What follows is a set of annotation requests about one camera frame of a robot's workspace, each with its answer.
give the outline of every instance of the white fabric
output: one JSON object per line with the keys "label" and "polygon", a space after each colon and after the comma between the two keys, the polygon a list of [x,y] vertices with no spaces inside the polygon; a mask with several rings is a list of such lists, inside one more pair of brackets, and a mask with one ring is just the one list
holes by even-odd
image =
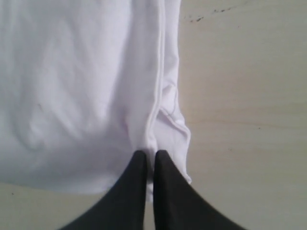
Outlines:
{"label": "white fabric", "polygon": [[159,149],[189,180],[179,5],[0,0],[0,181],[100,193],[135,150],[153,167]]}

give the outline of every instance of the floor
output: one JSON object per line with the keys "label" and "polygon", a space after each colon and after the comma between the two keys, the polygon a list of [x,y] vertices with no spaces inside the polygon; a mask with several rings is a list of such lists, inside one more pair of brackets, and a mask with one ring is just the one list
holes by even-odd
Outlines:
{"label": "floor", "polygon": [[[305,0],[182,2],[192,185],[250,230],[307,227],[306,12]],[[54,230],[100,197],[0,184],[1,229]],[[145,223],[154,229],[151,205]]]}

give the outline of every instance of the beige floor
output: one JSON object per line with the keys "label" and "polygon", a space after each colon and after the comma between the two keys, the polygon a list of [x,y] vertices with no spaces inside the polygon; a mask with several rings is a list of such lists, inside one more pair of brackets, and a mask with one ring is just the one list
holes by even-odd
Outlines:
{"label": "beige floor", "polygon": [[[251,230],[307,229],[307,1],[183,0],[181,107],[188,168]],[[0,185],[3,230],[54,230],[98,196]],[[153,230],[148,206],[146,229]]]}

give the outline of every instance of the wooden floor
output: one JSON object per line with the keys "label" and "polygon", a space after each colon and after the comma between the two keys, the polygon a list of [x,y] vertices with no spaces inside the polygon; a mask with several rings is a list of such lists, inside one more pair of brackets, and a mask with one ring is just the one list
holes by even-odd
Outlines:
{"label": "wooden floor", "polygon": [[[194,188],[247,229],[305,230],[307,1],[183,0],[179,43]],[[99,197],[2,184],[0,223],[52,230]]]}

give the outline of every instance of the white cloth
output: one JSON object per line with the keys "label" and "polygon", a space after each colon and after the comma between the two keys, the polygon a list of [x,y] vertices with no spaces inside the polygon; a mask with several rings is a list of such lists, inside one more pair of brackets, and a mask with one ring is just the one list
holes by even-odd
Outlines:
{"label": "white cloth", "polygon": [[189,180],[179,5],[0,0],[0,181],[100,193],[135,150],[153,167],[159,149]]}

